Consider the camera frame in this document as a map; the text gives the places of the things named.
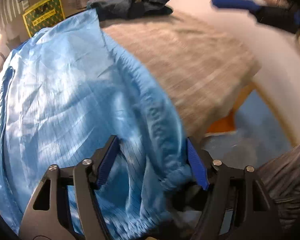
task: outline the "shiny satin fabric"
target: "shiny satin fabric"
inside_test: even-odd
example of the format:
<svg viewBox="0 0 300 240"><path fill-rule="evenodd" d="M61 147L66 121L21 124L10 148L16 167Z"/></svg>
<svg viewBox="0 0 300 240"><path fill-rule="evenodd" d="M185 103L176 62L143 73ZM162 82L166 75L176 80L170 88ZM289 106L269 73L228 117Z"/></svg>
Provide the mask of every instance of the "shiny satin fabric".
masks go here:
<svg viewBox="0 0 300 240"><path fill-rule="evenodd" d="M0 73L0 213L17 233L48 166L73 166L120 138L108 181L96 191L115 239L171 218L166 191L191 179L185 135L171 101L146 68L87 10L40 30ZM69 187L75 229L75 196Z"/></svg>

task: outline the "mattress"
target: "mattress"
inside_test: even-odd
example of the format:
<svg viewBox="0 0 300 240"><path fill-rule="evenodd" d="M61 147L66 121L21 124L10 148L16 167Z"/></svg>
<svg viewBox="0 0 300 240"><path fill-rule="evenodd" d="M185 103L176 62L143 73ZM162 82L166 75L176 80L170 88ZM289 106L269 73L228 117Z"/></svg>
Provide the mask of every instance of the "mattress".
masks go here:
<svg viewBox="0 0 300 240"><path fill-rule="evenodd" d="M101 27L148 68L173 101L187 135L197 140L227 115L259 70L242 42L180 12L107 20Z"/></svg>

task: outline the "striped curtain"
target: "striped curtain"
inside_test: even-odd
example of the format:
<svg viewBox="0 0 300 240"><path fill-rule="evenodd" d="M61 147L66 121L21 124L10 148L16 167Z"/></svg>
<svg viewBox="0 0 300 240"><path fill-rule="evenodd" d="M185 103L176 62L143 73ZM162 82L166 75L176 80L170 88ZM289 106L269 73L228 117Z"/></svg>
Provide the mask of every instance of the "striped curtain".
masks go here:
<svg viewBox="0 0 300 240"><path fill-rule="evenodd" d="M5 26L28 7L28 0L23 0L20 3L18 3L18 0L0 0L0 33L4 32Z"/></svg>

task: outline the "silver bolt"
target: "silver bolt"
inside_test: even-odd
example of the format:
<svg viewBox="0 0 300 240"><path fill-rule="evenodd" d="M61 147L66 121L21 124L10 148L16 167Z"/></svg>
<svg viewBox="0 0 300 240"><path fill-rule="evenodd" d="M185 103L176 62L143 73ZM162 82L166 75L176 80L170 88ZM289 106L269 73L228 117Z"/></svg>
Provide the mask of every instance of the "silver bolt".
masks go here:
<svg viewBox="0 0 300 240"><path fill-rule="evenodd" d="M91 159L84 159L83 161L82 161L82 164L83 165L90 165L92 163L92 160Z"/></svg>
<svg viewBox="0 0 300 240"><path fill-rule="evenodd" d="M55 171L57 168L58 168L58 165L52 164L52 165L49 166L48 170L49 171Z"/></svg>
<svg viewBox="0 0 300 240"><path fill-rule="evenodd" d="M222 161L221 160L213 160L213 165L216 165L216 166L221 166L222 165Z"/></svg>
<svg viewBox="0 0 300 240"><path fill-rule="evenodd" d="M254 172L254 167L252 167L252 166L247 166L247 171L249 171L249 172Z"/></svg>

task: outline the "white surface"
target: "white surface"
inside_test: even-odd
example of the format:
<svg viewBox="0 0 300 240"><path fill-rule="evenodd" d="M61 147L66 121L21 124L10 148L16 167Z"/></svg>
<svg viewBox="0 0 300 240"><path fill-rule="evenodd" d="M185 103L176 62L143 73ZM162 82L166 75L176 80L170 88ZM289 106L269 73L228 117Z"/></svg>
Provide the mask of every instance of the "white surface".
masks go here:
<svg viewBox="0 0 300 240"><path fill-rule="evenodd" d="M169 5L232 34L250 48L262 66L254 81L274 103L300 143L300 53L295 36L257 24L244 11L216 10L210 0L171 0Z"/></svg>

